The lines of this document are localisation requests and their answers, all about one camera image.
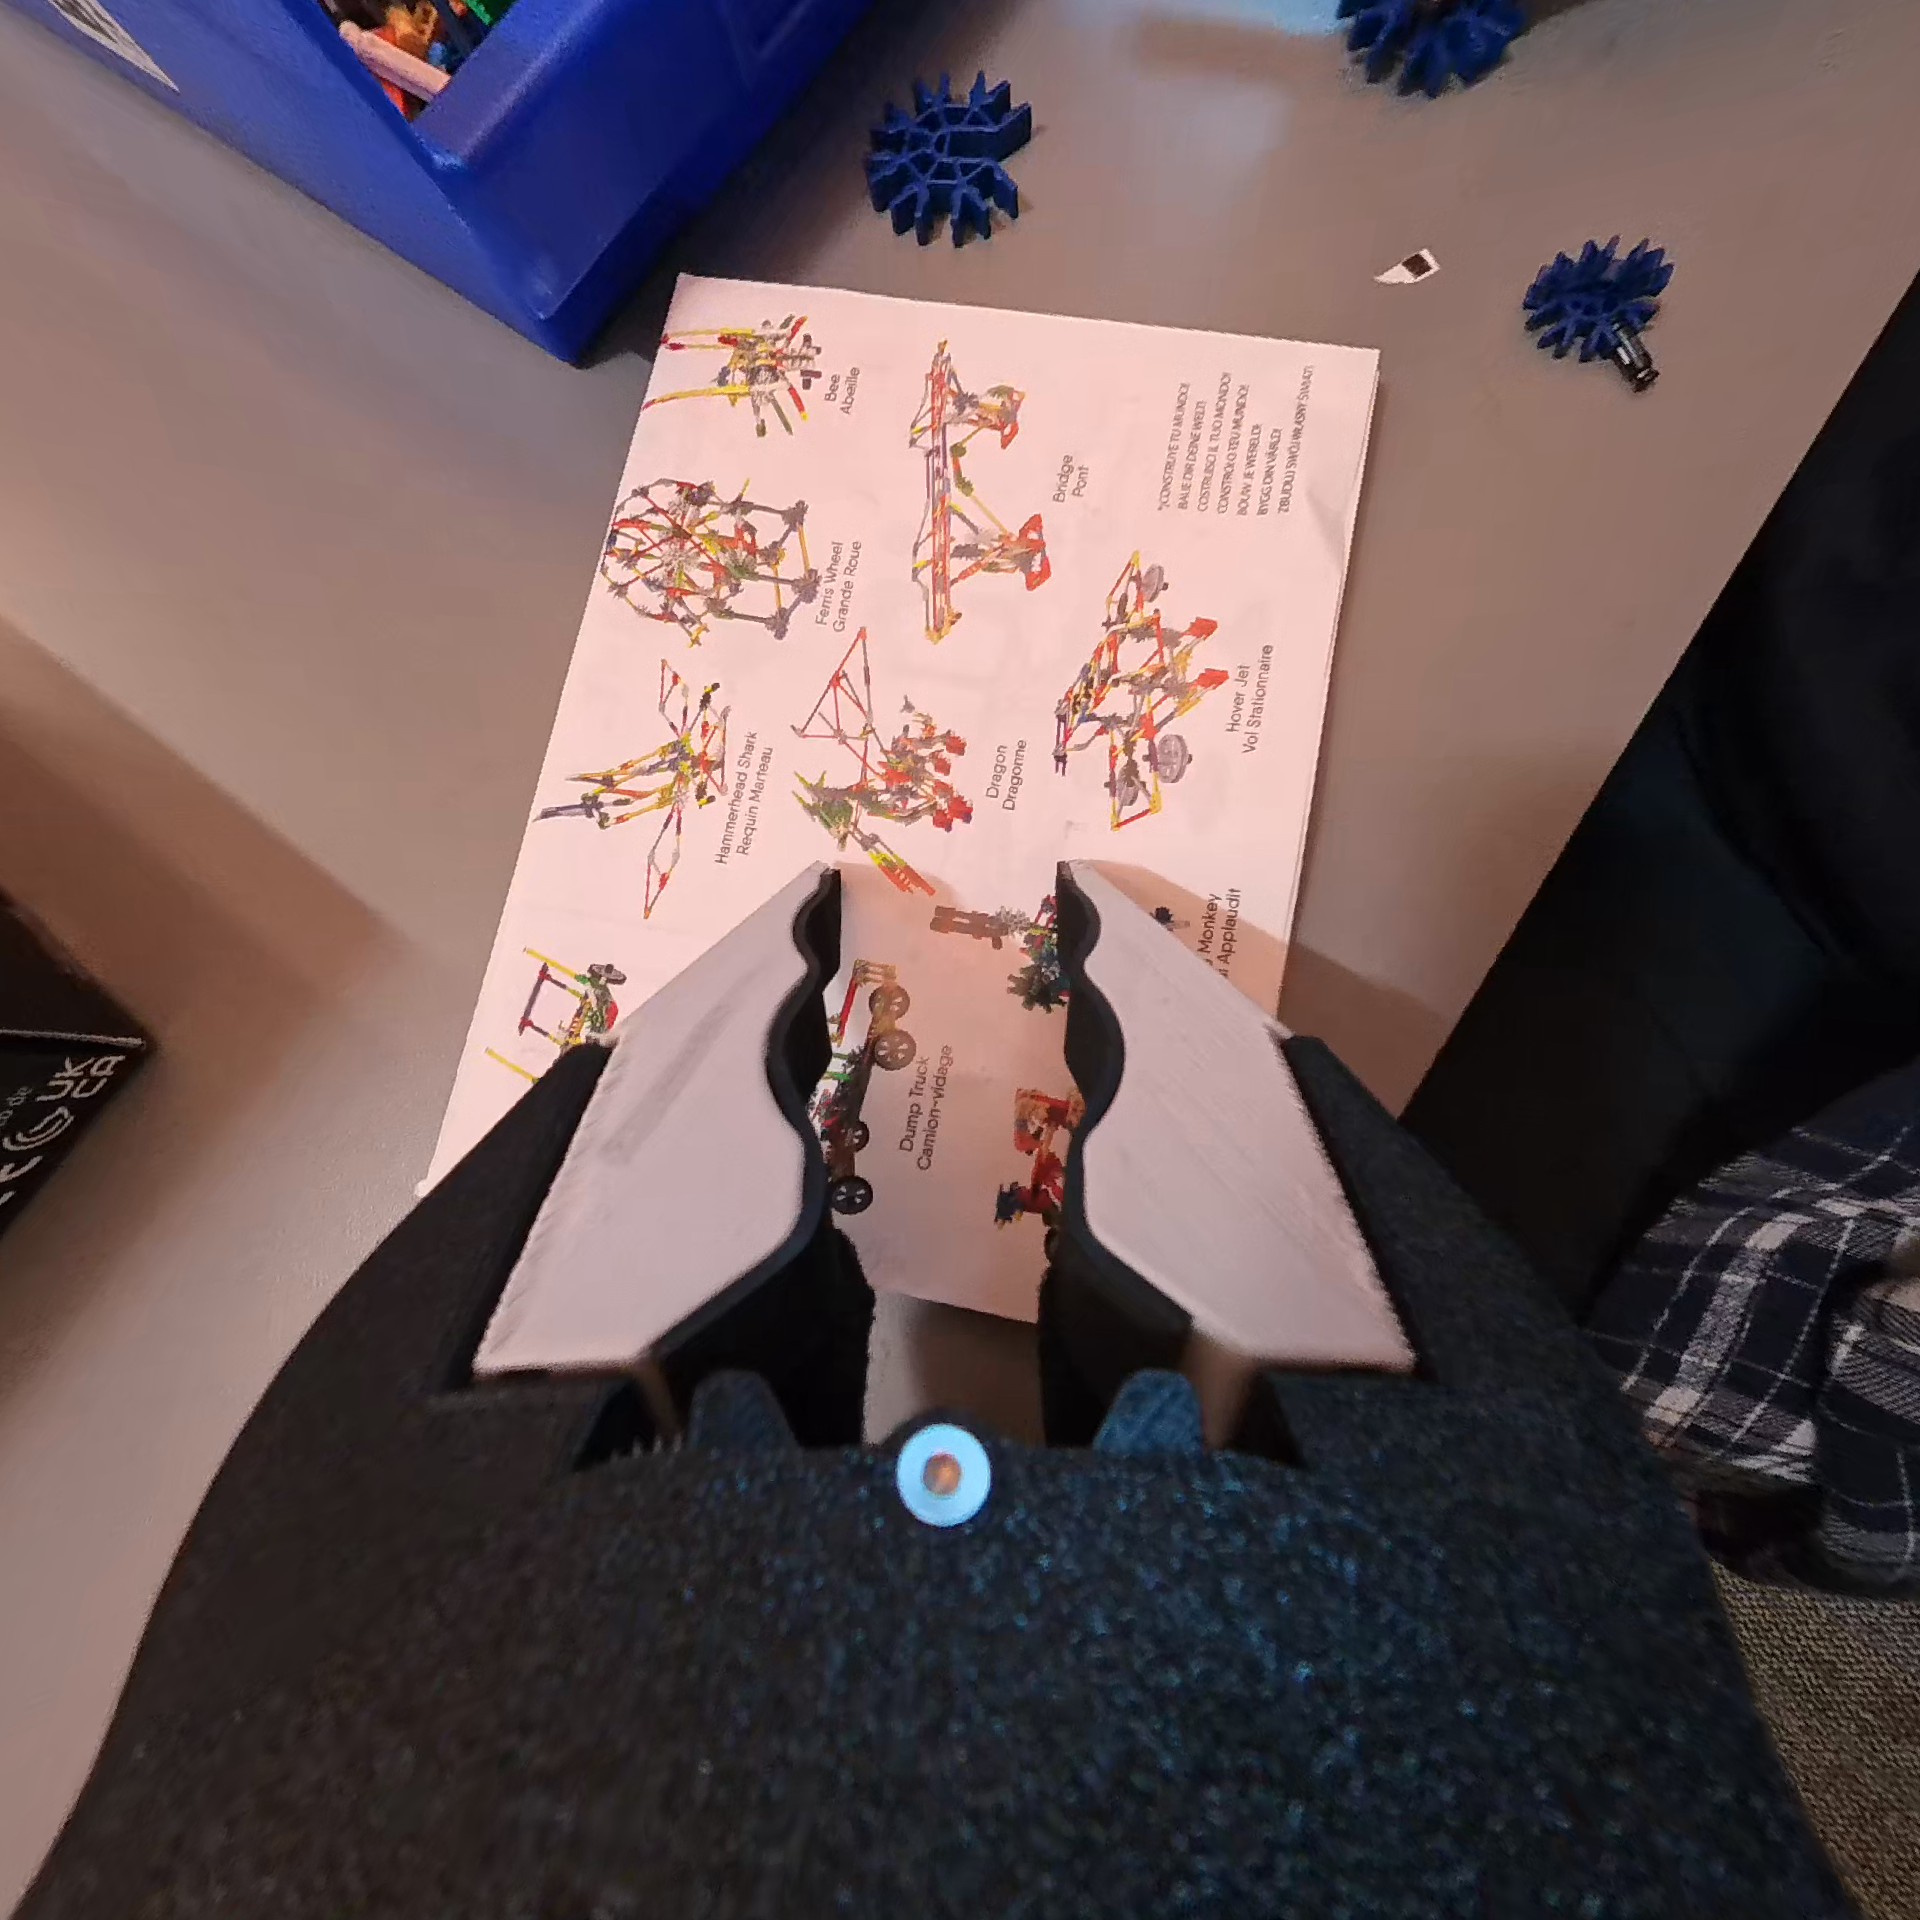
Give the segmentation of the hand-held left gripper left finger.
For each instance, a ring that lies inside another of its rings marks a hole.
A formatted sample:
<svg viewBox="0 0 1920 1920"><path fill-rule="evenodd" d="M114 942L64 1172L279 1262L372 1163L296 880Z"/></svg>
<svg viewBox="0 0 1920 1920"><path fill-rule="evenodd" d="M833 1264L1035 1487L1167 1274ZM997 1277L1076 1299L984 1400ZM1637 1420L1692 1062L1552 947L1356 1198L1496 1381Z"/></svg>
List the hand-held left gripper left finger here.
<svg viewBox="0 0 1920 1920"><path fill-rule="evenodd" d="M842 878L804 866L618 1028L474 1371L765 1382L804 1448L863 1437L874 1290L809 1101L833 1055Z"/></svg>

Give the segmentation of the person's black printed shirt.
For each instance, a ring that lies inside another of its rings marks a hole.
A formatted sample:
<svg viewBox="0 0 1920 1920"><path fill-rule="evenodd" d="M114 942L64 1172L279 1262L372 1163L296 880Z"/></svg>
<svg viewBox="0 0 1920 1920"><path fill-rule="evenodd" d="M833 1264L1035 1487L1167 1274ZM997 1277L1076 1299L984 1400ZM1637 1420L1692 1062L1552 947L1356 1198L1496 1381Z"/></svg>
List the person's black printed shirt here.
<svg viewBox="0 0 1920 1920"><path fill-rule="evenodd" d="M1915 1058L1917 286L1405 1104L1586 1320L1721 1163Z"/></svg>

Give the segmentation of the pile of colourful construction pieces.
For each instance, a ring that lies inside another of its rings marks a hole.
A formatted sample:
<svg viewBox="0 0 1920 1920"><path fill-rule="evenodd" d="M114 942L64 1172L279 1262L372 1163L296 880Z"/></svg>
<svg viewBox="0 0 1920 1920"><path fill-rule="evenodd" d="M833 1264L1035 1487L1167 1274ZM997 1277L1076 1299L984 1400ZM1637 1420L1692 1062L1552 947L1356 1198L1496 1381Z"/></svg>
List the pile of colourful construction pieces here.
<svg viewBox="0 0 1920 1920"><path fill-rule="evenodd" d="M405 122L458 78L514 2L320 2Z"/></svg>

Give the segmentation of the toy instruction booklet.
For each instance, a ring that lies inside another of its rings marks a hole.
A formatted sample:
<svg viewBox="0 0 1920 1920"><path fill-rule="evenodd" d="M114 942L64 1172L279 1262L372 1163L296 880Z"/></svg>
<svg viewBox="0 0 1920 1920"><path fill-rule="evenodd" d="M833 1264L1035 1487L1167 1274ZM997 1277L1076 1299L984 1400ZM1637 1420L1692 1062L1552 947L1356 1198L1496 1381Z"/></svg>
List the toy instruction booklet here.
<svg viewBox="0 0 1920 1920"><path fill-rule="evenodd" d="M1268 1014L1376 351L683 277L428 1182L813 861L811 1108L875 1284L1034 1320L1056 871Z"/></svg>

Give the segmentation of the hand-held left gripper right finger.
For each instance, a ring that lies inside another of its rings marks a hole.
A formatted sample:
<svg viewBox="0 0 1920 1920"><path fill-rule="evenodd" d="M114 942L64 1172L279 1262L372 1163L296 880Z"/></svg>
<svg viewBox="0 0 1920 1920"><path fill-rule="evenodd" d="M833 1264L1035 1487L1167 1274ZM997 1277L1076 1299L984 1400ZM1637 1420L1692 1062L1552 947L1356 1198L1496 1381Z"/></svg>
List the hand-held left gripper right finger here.
<svg viewBox="0 0 1920 1920"><path fill-rule="evenodd" d="M1199 1444L1259 1436L1268 1375L1416 1379L1283 1023L1096 861L1056 904L1087 1111L1040 1284L1048 1443L1088 1448L1141 1375Z"/></svg>

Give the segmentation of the blue plastic bin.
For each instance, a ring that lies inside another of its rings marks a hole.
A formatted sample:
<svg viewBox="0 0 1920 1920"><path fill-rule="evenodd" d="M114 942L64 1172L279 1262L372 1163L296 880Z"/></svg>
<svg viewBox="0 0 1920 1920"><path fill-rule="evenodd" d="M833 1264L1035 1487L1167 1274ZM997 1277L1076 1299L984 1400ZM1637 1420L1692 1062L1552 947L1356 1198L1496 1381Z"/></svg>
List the blue plastic bin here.
<svg viewBox="0 0 1920 1920"><path fill-rule="evenodd" d="M434 5L458 67L368 58L385 5L15 5L521 339L577 362L868 10Z"/></svg>

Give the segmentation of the blue connector with black peg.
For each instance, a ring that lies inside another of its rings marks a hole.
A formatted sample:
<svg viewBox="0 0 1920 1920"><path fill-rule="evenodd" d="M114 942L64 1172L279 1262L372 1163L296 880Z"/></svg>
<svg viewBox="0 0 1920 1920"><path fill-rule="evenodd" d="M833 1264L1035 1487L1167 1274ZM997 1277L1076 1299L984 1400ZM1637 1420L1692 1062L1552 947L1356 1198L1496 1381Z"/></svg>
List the blue connector with black peg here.
<svg viewBox="0 0 1920 1920"><path fill-rule="evenodd" d="M1674 277L1674 260L1650 240L1620 248L1620 238L1589 240L1559 252L1527 286L1525 331L1552 358L1581 365L1605 362L1632 394L1645 394L1659 371L1644 342Z"/></svg>

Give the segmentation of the black printed cardboard box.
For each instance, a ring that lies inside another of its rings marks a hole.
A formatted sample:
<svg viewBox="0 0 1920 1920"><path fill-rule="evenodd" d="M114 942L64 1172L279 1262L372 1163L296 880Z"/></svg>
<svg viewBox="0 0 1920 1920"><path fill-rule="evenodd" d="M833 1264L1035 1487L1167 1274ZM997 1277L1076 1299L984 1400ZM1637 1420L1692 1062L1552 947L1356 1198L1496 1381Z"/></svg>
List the black printed cardboard box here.
<svg viewBox="0 0 1920 1920"><path fill-rule="evenodd" d="M153 1055L153 1036L2 895L2 1232Z"/></svg>

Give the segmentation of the blue double snowflake connector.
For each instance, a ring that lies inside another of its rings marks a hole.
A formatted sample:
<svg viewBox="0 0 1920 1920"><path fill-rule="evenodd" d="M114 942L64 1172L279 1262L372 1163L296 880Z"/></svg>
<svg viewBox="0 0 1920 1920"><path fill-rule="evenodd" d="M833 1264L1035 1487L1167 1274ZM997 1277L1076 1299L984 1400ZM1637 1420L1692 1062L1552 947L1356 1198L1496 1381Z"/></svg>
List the blue double snowflake connector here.
<svg viewBox="0 0 1920 1920"><path fill-rule="evenodd" d="M946 229L956 246L993 238L994 219L1020 216L1020 187L1009 171L1034 136L1034 108L1017 103L1009 79L977 72L965 94L948 76L915 79L911 104L885 104L872 131L865 178L875 213L895 232L925 246Z"/></svg>

